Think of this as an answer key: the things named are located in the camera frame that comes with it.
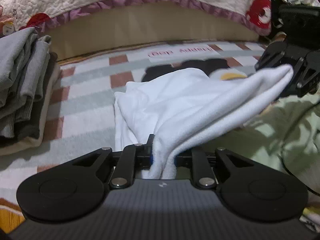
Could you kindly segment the white fleece garment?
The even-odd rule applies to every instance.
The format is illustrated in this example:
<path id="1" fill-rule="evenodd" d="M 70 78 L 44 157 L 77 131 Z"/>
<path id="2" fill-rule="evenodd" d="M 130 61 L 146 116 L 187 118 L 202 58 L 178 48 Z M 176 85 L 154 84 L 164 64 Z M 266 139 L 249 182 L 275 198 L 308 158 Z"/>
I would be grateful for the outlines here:
<path id="1" fill-rule="evenodd" d="M 175 157 L 240 127 L 274 101 L 293 77 L 293 68 L 264 68 L 242 79 L 217 70 L 206 75 L 186 68 L 149 82 L 128 82 L 115 93 L 115 145 L 146 143 L 153 134 L 152 164 L 143 179 L 174 179 Z"/>

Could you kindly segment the stack of folded grey clothes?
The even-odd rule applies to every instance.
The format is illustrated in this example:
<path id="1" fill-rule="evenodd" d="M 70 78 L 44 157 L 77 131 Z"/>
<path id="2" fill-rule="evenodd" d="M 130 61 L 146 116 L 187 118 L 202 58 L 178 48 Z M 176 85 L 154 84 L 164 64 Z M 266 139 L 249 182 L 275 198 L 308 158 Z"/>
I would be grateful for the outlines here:
<path id="1" fill-rule="evenodd" d="M 25 28 L 1 38 L 1 155 L 40 146 L 60 74 L 51 37 Z"/>

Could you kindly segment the light green garment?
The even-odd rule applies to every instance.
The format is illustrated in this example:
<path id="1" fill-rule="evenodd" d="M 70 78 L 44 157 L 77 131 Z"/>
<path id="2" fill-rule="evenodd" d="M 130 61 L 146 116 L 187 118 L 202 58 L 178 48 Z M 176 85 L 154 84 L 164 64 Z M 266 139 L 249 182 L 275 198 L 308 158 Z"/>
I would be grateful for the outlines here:
<path id="1" fill-rule="evenodd" d="M 289 96 L 271 104 L 244 126 L 204 144 L 224 147 L 275 170 L 294 174 L 319 202 L 319 94 Z"/>

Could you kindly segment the beige bed frame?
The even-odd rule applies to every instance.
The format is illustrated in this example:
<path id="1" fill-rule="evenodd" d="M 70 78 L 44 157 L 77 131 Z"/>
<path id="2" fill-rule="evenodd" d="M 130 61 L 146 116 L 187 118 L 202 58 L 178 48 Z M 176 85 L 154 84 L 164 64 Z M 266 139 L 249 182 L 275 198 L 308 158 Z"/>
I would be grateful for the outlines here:
<path id="1" fill-rule="evenodd" d="M 60 60 L 163 42 L 257 41 L 259 35 L 231 20 L 171 2 L 102 10 L 49 29 Z"/>

